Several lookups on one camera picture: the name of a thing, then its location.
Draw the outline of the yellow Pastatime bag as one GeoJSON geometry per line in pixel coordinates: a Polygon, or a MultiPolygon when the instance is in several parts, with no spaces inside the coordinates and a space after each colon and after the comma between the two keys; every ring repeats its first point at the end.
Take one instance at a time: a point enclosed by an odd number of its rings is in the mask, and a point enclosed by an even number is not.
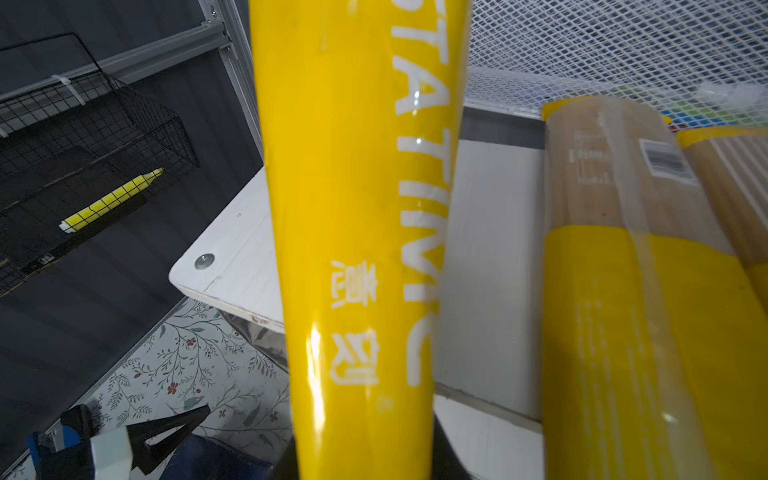
{"type": "Polygon", "coordinates": [[[763,479],[767,317],[666,119],[543,107],[550,479],[763,479]]]}
{"type": "Polygon", "coordinates": [[[676,138],[763,306],[767,305],[767,129],[717,126],[676,138]]]}
{"type": "Polygon", "coordinates": [[[299,479],[431,479],[468,1],[254,1],[299,479]]]}

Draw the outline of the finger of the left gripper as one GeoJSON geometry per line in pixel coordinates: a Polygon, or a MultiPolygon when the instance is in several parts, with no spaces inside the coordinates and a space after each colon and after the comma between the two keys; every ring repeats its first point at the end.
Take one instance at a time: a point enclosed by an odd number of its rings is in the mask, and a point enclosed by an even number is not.
{"type": "Polygon", "coordinates": [[[211,413],[208,405],[126,427],[134,468],[154,471],[211,413]]]}

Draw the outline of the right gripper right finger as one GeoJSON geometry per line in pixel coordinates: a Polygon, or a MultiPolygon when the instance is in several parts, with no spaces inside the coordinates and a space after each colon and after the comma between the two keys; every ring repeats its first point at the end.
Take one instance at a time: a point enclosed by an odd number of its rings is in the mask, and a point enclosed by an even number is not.
{"type": "Polygon", "coordinates": [[[471,480],[437,417],[433,421],[432,480],[471,480]]]}

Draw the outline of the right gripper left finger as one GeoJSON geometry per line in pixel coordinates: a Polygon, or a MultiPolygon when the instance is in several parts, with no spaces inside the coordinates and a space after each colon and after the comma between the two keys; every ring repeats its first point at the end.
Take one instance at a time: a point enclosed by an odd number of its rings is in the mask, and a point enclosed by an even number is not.
{"type": "Polygon", "coordinates": [[[296,439],[292,437],[272,469],[273,480],[298,480],[299,466],[296,439]]]}

